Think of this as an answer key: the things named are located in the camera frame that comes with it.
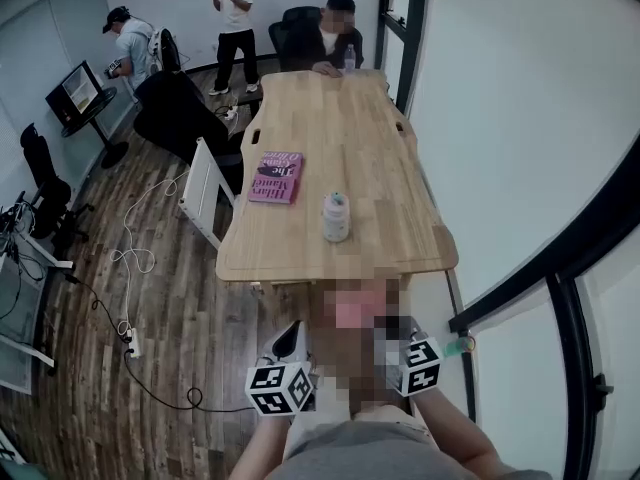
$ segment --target book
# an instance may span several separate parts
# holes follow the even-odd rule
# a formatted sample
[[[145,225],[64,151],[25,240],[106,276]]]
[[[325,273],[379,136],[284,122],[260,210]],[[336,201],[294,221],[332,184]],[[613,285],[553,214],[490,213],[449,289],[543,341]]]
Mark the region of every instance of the book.
[[[253,179],[249,201],[291,204],[297,194],[303,160],[302,153],[266,151]]]

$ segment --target black pants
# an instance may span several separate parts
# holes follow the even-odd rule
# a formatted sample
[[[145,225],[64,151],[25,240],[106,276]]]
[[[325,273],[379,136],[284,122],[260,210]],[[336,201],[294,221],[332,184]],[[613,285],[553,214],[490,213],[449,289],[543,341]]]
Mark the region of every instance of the black pants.
[[[244,77],[247,84],[258,82],[258,61],[256,60],[256,38],[253,30],[235,32],[233,34],[220,34],[218,38],[218,78],[216,79],[216,91],[222,91],[229,86],[229,77],[233,69],[233,61],[236,58],[238,48],[244,53]]]

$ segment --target white bottle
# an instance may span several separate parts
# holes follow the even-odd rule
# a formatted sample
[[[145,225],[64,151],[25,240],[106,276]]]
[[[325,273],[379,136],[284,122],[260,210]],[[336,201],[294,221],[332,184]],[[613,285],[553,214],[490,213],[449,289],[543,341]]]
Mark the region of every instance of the white bottle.
[[[344,53],[344,72],[345,74],[355,73],[356,71],[356,49],[352,44],[347,47]]]
[[[342,242],[349,236],[349,199],[334,192],[324,198],[324,237],[329,242]]]

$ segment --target white t-shirt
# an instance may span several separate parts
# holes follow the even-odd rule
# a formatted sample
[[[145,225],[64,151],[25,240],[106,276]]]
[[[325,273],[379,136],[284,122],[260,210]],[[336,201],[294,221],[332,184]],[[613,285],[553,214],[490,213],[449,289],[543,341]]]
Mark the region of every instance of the white t-shirt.
[[[244,0],[248,4],[252,4],[253,0]],[[233,34],[235,32],[244,32],[251,30],[251,20],[249,13],[243,11],[231,0],[220,0],[220,12],[224,19],[223,34]]]
[[[152,34],[153,27],[151,25],[135,18],[129,18],[116,39],[118,60],[126,57],[131,58],[133,73],[129,75],[129,83],[134,91],[147,79],[151,63],[149,39]]]
[[[338,40],[338,34],[334,34],[333,32],[325,32],[320,27],[320,33],[322,34],[322,42],[324,43],[324,49],[327,52],[327,55],[331,55],[336,51],[336,41]]]

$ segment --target table top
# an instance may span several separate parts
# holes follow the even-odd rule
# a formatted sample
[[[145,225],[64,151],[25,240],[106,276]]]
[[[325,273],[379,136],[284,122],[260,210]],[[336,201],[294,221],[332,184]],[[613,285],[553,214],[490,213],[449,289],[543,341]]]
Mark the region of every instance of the table top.
[[[82,113],[82,117],[72,123],[68,124],[62,129],[63,137],[71,137],[74,133],[78,132],[82,128],[84,128],[89,121],[95,119],[100,112],[102,112],[105,107],[113,101],[113,98],[116,97],[118,89],[115,87],[107,87],[102,91],[103,97],[96,98],[91,102],[89,107]]]
[[[222,280],[390,278],[456,266],[415,134],[389,100],[384,74],[278,73],[262,84],[264,102],[242,144],[243,191],[218,253]],[[247,200],[265,151],[303,153],[292,205]],[[323,235],[323,200],[332,192],[351,206],[350,235],[338,244]]]

